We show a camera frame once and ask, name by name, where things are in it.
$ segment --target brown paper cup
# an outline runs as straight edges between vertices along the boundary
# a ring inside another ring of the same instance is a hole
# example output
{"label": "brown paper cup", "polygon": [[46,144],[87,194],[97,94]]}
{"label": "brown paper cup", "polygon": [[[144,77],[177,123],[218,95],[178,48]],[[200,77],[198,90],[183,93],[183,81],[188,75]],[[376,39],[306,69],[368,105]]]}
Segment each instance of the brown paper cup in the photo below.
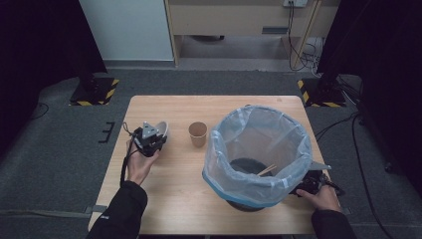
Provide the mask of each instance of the brown paper cup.
{"label": "brown paper cup", "polygon": [[197,121],[189,127],[190,139],[196,147],[201,147],[207,140],[207,124]]}

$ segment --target tripod base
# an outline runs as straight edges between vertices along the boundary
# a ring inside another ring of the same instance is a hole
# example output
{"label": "tripod base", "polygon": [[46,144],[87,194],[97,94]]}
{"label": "tripod base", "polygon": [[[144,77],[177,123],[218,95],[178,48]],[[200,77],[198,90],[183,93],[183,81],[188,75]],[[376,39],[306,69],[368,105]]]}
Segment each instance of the tripod base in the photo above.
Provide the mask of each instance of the tripod base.
{"label": "tripod base", "polygon": [[309,78],[298,81],[299,88],[304,96],[306,107],[345,107],[345,99],[339,88],[333,87],[322,91],[318,87],[320,79]]}
{"label": "tripod base", "polygon": [[81,82],[70,99],[70,106],[107,105],[111,100],[118,80],[115,78],[95,78],[98,88],[95,92],[88,92]]}

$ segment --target plastic bag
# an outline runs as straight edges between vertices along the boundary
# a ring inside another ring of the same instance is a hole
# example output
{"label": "plastic bag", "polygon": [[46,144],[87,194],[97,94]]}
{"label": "plastic bag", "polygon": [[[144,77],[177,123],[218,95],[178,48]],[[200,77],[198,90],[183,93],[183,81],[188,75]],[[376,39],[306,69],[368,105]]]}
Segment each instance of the plastic bag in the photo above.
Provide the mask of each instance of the plastic bag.
{"label": "plastic bag", "polygon": [[[268,107],[247,106],[212,128],[202,175],[225,200],[271,207],[302,181],[312,160],[310,137],[299,122]],[[271,164],[277,168],[270,175],[257,175]]]}

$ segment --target black cable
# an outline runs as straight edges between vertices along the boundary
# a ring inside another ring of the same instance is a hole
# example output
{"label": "black cable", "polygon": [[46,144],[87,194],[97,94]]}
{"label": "black cable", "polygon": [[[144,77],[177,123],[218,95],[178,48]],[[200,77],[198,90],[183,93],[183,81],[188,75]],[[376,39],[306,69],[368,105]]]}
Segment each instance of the black cable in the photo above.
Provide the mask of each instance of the black cable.
{"label": "black cable", "polygon": [[[307,65],[302,61],[301,56],[299,55],[299,53],[296,51],[295,47],[292,44],[291,31],[292,31],[292,27],[293,27],[293,18],[295,16],[295,5],[294,5],[293,1],[289,1],[289,4],[290,4],[290,12],[289,12],[288,37],[289,37],[289,45],[291,47],[290,54],[289,54],[289,67],[292,71],[297,72],[297,71],[300,71],[301,69],[305,68]],[[294,69],[293,66],[292,66],[292,52],[295,52],[296,55],[301,60],[301,63],[302,63],[303,66],[299,69]]]}
{"label": "black cable", "polygon": [[360,102],[361,98],[361,88],[362,88],[362,82],[360,82],[359,90],[355,89],[353,86],[351,86],[347,81],[344,80],[344,78],[341,75],[338,75],[338,79],[340,81],[340,84],[338,85],[338,88],[343,91],[343,93],[355,104],[357,105]]}
{"label": "black cable", "polygon": [[311,69],[313,66],[310,66],[309,67],[308,66],[308,63],[311,62],[311,64],[313,65],[314,62],[319,61],[319,60],[317,60],[317,59],[319,59],[319,57],[317,56],[317,47],[315,45],[313,45],[313,44],[310,44],[310,43],[307,43],[307,45],[314,48],[314,53],[313,54],[310,54],[310,53],[306,53],[305,51],[303,51],[302,52],[301,59],[306,61],[306,63],[304,64],[304,66],[306,68],[308,68],[308,69]]}
{"label": "black cable", "polygon": [[139,150],[137,149],[137,150],[135,150],[135,151],[133,151],[133,152],[131,152],[130,153],[130,155],[129,155],[129,157],[131,157],[134,153],[136,153],[136,152],[138,152]]}
{"label": "black cable", "polygon": [[357,147],[357,142],[356,142],[356,135],[354,133],[354,122],[356,121],[356,119],[359,117],[360,115],[357,115],[353,118],[353,122],[351,123],[351,134],[353,136],[353,143],[354,143],[354,149],[356,151],[356,156],[357,156],[357,162],[359,164],[359,170],[360,170],[360,175],[362,176],[362,180],[363,180],[363,186],[365,189],[365,193],[366,193],[366,197],[368,199],[368,203],[369,203],[369,207],[370,210],[372,212],[373,217],[375,218],[376,222],[378,223],[379,227],[381,228],[381,230],[385,233],[385,235],[390,238],[393,239],[393,237],[388,233],[388,231],[384,228],[384,226],[382,225],[381,221],[378,218],[378,215],[375,212],[375,207],[373,206],[372,203],[372,198],[369,194],[369,189],[366,183],[366,178],[365,178],[365,174],[363,173],[363,168],[362,168],[362,162],[360,159],[360,153],[359,153],[359,148]]}
{"label": "black cable", "polygon": [[40,116],[29,118],[29,120],[36,120],[36,119],[39,119],[39,118],[43,117],[49,111],[49,109],[50,109],[47,104],[38,103],[38,107],[40,108],[41,106],[45,106],[46,107],[46,110]]}
{"label": "black cable", "polygon": [[346,122],[346,121],[349,121],[349,120],[353,119],[353,117],[355,117],[355,116],[356,116],[356,114],[358,114],[358,112],[352,113],[352,114],[351,114],[348,118],[346,118],[346,119],[342,119],[342,120],[337,121],[337,122],[335,122],[335,123],[333,123],[333,124],[330,124],[329,126],[325,127],[323,130],[319,131],[319,132],[316,134],[316,141],[319,141],[319,140],[323,137],[323,135],[324,135],[326,132],[328,132],[328,131],[332,128],[332,127],[334,127],[334,126],[336,126],[336,125],[338,125],[338,124],[340,124],[340,123],[342,123],[342,122]]}
{"label": "black cable", "polygon": [[135,135],[132,135],[131,136],[130,145],[129,145],[129,148],[127,149],[126,157],[123,159],[123,164],[121,165],[120,186],[124,183],[124,178],[125,178],[125,175],[126,175],[127,163],[129,161],[129,158],[132,155],[132,153],[130,153],[130,151],[131,151],[131,147],[132,147],[132,144],[133,144],[133,141],[134,141],[134,137],[135,137]]}
{"label": "black cable", "polygon": [[123,129],[124,129],[124,131],[126,131],[129,134],[129,136],[132,136],[132,133],[129,131],[129,128],[127,127],[126,122],[123,123]]}

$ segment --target camera rig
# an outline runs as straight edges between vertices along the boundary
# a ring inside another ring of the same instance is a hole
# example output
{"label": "camera rig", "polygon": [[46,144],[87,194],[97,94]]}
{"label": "camera rig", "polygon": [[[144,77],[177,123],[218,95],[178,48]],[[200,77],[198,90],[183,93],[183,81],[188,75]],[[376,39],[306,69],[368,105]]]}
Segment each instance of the camera rig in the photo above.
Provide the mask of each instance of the camera rig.
{"label": "camera rig", "polygon": [[157,150],[161,150],[167,141],[166,135],[159,134],[159,130],[146,121],[143,128],[137,128],[132,136],[137,150],[146,157],[151,157]]}
{"label": "camera rig", "polygon": [[313,161],[310,170],[305,175],[302,182],[297,187],[295,187],[295,189],[291,191],[290,194],[297,195],[297,189],[307,191],[311,194],[317,194],[319,192],[319,189],[324,185],[329,185],[334,188],[337,196],[345,194],[343,189],[331,182],[329,178],[325,175],[325,173],[322,172],[324,169],[331,169],[331,167]]}
{"label": "camera rig", "polygon": [[123,164],[121,166],[120,186],[124,182],[128,160],[135,152],[131,149],[133,142],[136,145],[136,151],[139,151],[146,157],[151,157],[157,150],[161,150],[162,146],[167,141],[167,135],[159,134],[159,130],[146,121],[143,123],[143,127],[137,128],[134,132],[128,130],[126,122],[123,123],[123,128],[129,133],[131,140],[126,157],[123,159]]}

